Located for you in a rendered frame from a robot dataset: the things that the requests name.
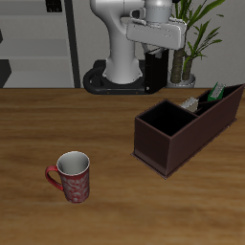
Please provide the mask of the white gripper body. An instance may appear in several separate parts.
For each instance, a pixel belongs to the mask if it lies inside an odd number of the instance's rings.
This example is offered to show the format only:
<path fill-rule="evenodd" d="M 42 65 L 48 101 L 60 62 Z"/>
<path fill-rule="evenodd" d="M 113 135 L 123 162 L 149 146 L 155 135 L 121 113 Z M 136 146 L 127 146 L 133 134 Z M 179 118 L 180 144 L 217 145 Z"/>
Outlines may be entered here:
<path fill-rule="evenodd" d="M 187 24 L 180 19 L 172 18 L 167 23 L 149 26 L 144 20 L 130 19 L 126 36 L 129 40 L 179 50 L 184 47 Z"/>

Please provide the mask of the black book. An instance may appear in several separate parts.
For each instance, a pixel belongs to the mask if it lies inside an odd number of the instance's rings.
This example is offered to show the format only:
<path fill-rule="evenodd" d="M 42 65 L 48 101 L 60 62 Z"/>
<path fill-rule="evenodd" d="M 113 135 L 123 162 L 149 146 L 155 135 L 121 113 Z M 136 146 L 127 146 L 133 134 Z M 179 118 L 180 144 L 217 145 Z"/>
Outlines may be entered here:
<path fill-rule="evenodd" d="M 162 58 L 156 58 L 158 49 L 145 54 L 145 91 L 148 94 L 154 94 L 167 86 L 169 49 L 163 51 Z"/>

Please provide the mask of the yellow book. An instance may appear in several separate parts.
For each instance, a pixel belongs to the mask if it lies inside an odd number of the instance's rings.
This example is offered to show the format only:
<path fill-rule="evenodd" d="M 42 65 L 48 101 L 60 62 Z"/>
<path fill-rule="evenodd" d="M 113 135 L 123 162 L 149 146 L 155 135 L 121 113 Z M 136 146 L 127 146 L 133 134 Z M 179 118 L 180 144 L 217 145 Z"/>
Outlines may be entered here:
<path fill-rule="evenodd" d="M 185 100 L 183 103 L 180 104 L 180 106 L 184 109 L 189 110 L 190 112 L 195 112 L 198 107 L 199 99 L 196 99 L 194 97 L 190 97 L 189 99 Z"/>

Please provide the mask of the green book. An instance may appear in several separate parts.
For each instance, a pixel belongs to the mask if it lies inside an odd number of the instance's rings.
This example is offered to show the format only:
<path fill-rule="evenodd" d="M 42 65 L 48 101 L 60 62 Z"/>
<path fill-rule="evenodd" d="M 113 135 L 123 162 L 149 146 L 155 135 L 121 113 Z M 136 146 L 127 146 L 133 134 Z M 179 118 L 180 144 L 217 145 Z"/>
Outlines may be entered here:
<path fill-rule="evenodd" d="M 225 89 L 225 84 L 217 82 L 208 95 L 208 101 L 222 99 L 224 89 Z"/>

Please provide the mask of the dark brown desk caddy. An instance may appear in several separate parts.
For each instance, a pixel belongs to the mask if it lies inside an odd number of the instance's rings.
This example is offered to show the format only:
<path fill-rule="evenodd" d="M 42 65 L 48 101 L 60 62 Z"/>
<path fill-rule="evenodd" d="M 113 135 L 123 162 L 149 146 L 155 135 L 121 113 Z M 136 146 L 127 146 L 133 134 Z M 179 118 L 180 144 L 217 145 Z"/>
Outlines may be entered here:
<path fill-rule="evenodd" d="M 244 84 L 228 86 L 220 100 L 198 96 L 193 112 L 162 100 L 135 118 L 132 155 L 167 179 L 235 121 Z"/>

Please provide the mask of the green pot plant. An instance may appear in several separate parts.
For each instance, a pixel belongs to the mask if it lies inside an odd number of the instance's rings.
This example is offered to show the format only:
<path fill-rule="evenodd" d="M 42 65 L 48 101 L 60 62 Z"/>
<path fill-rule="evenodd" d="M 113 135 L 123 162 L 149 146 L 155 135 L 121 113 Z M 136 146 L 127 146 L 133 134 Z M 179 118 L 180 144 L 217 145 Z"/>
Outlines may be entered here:
<path fill-rule="evenodd" d="M 175 14 L 172 17 L 182 19 L 187 24 L 184 47 L 173 52 L 170 83 L 176 86 L 182 81 L 190 79 L 192 62 L 198 57 L 205 57 L 203 51 L 206 48 L 221 42 L 221 39 L 215 39 L 219 28 L 213 29 L 205 36 L 210 20 L 201 23 L 199 26 L 196 26 L 196 23 L 211 10 L 223 4 L 225 0 L 212 0 L 210 3 L 208 3 L 208 0 L 204 0 L 196 10 L 192 8 L 193 0 L 172 0 L 172 2 L 175 10 Z"/>

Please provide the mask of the white shelf unit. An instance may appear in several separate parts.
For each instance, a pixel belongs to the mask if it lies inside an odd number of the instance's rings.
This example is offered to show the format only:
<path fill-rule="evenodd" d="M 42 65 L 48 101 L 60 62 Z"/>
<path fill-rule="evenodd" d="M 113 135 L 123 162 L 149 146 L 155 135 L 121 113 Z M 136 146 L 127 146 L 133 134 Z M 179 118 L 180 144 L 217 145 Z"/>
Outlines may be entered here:
<path fill-rule="evenodd" d="M 65 0 L 0 0 L 4 88 L 72 88 Z"/>

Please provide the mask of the red patterned mug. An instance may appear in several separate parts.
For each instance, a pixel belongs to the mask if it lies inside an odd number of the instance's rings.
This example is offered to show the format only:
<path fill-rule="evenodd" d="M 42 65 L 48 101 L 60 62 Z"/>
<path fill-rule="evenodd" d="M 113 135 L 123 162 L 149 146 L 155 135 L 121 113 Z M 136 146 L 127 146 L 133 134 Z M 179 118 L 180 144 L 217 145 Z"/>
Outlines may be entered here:
<path fill-rule="evenodd" d="M 90 193 L 90 160 L 86 154 L 70 151 L 61 155 L 55 166 L 45 169 L 45 177 L 57 189 L 64 192 L 66 199 L 74 204 L 84 202 Z M 50 176 L 50 171 L 58 173 L 61 182 Z"/>

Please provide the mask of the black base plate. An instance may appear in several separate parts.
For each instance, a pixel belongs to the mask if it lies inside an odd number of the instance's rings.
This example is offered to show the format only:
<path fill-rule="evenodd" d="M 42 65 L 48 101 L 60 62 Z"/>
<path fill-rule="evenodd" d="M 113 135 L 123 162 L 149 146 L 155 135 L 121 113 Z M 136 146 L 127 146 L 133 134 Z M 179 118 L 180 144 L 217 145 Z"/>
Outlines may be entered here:
<path fill-rule="evenodd" d="M 97 60 L 94 67 L 83 77 L 83 86 L 87 92 L 94 95 L 149 95 L 145 91 L 145 61 L 140 60 L 140 71 L 143 75 L 128 84 L 117 84 L 109 81 L 102 74 L 105 61 Z"/>

